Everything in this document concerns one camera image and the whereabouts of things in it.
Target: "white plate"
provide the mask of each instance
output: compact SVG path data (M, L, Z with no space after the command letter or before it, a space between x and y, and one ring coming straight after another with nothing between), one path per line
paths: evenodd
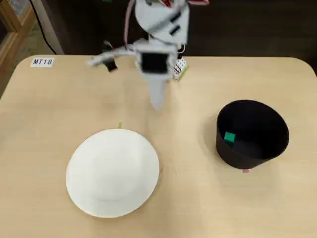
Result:
M66 187L81 210L112 218L140 207L158 178L159 159L149 141L130 130L111 129L92 135L76 149Z

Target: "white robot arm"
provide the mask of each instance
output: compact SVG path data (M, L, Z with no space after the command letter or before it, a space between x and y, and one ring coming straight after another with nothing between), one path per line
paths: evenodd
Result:
M136 67L148 80L151 103L159 110L164 100L166 81L172 78L178 49L187 43L189 7L187 0L130 0L128 9L135 2L135 15L139 25L149 34L149 40L138 40L132 45L105 52L88 61L98 65L112 61L114 57L133 55Z

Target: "black container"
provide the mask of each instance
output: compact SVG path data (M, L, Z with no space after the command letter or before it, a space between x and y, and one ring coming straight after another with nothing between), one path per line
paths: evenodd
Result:
M251 169L279 156L288 141L289 131L284 119L263 103L234 101L217 117L218 154L235 168Z

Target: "wooden table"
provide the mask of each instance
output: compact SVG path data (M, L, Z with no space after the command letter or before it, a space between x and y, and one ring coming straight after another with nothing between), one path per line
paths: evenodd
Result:
M15 70L0 100L1 238L316 238L317 79L293 58L187 58L156 112L132 58L119 71L56 56L53 67ZM290 130L278 158L249 173L215 151L215 119L238 99L276 109ZM86 215L70 200L67 163L104 129L127 128L155 147L158 185L135 212Z

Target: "label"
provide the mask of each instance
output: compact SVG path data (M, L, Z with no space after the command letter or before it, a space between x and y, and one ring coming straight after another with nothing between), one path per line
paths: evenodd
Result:
M52 67L54 58L34 58L31 67Z

